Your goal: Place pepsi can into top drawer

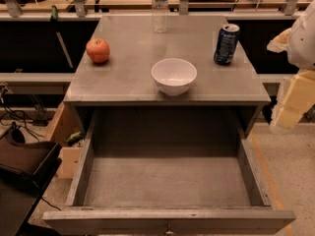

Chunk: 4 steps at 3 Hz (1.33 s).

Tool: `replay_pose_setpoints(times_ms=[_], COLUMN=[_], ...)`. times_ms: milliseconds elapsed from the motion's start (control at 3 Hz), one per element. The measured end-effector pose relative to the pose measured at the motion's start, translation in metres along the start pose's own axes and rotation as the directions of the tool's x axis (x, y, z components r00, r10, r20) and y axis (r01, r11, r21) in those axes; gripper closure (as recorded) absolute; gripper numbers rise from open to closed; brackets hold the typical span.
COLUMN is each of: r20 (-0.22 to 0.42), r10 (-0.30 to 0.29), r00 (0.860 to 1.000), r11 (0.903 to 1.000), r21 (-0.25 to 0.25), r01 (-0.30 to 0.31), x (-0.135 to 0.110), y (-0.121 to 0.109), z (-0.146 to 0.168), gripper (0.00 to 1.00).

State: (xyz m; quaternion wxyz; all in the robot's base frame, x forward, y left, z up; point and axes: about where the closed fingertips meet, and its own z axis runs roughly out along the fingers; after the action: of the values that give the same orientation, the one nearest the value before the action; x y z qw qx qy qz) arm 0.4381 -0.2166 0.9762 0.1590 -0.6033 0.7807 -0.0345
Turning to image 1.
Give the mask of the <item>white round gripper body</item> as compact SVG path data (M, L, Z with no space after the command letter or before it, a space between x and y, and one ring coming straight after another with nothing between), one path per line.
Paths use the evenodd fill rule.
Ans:
M308 5L291 27L287 59L299 69L315 69L315 1Z

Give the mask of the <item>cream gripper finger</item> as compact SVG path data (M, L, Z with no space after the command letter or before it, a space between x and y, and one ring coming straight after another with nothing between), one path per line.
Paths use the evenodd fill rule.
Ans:
M272 52L280 53L286 51L288 37L291 33L291 29L285 29L275 38L273 38L267 45L267 49Z
M315 71L299 70L284 80L273 110L273 126L292 129L315 104Z

